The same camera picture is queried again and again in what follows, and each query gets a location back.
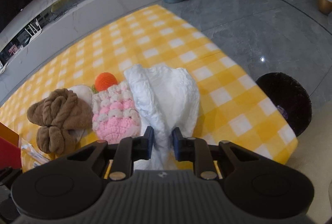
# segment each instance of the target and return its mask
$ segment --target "orange yarn ball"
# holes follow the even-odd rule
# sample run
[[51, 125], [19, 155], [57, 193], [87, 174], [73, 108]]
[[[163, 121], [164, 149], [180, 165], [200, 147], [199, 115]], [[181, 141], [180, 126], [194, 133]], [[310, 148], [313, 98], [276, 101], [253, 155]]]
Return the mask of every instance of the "orange yarn ball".
[[100, 73], [95, 81], [95, 88], [98, 92], [107, 90], [112, 85], [117, 84], [117, 79], [108, 72]]

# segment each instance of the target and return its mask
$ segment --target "brown towel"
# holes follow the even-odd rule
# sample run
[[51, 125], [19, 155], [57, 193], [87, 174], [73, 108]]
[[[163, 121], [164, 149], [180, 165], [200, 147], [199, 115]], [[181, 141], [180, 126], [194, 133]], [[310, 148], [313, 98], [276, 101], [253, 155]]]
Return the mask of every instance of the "brown towel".
[[41, 126], [37, 132], [38, 148], [56, 155], [74, 151], [76, 141], [68, 130], [92, 128], [92, 116], [91, 107], [65, 88], [51, 92], [27, 111], [28, 120]]

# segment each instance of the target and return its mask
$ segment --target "crochet item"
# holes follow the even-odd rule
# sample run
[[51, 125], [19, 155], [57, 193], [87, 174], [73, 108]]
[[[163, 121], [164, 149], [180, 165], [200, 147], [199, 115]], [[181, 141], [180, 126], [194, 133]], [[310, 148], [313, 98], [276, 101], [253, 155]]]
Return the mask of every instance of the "crochet item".
[[92, 129], [109, 144], [139, 136], [140, 117], [127, 81], [92, 96]]
[[117, 84], [117, 79], [114, 77], [113, 74], [108, 72], [100, 73], [95, 81], [95, 89], [98, 92], [107, 90], [112, 85]]
[[92, 90], [92, 93], [93, 93], [93, 94], [97, 94], [97, 93], [98, 93], [98, 91], [96, 90], [94, 84], [91, 86], [91, 90]]
[[91, 107], [73, 91], [57, 89], [27, 111], [31, 123], [41, 126], [37, 146], [46, 154], [68, 154], [75, 150], [76, 137], [69, 130], [88, 129], [92, 125]]

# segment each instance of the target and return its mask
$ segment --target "black wicker basket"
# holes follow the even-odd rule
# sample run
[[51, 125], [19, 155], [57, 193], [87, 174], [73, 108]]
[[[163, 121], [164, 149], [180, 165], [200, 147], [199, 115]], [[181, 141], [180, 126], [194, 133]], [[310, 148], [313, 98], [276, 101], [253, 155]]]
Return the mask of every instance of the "black wicker basket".
[[299, 136], [311, 121], [311, 101], [307, 91], [292, 77], [281, 73], [267, 73], [258, 78], [257, 85], [271, 99]]

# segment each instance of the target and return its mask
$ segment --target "yellow plaid mat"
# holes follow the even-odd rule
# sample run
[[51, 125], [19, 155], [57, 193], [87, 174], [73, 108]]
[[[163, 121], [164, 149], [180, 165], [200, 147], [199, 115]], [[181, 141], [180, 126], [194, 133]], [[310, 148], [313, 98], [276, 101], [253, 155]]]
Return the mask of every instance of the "yellow plaid mat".
[[[54, 58], [6, 101], [0, 120], [39, 151], [39, 127], [26, 117], [30, 105], [57, 88], [91, 86], [105, 71], [122, 81], [123, 71], [134, 64], [189, 71], [200, 90], [195, 137], [210, 144], [229, 140], [280, 163], [295, 150], [293, 131], [243, 69], [197, 29], [158, 5], [104, 26]], [[96, 139], [91, 132], [78, 146]], [[24, 170], [33, 166], [24, 152], [21, 158]]]

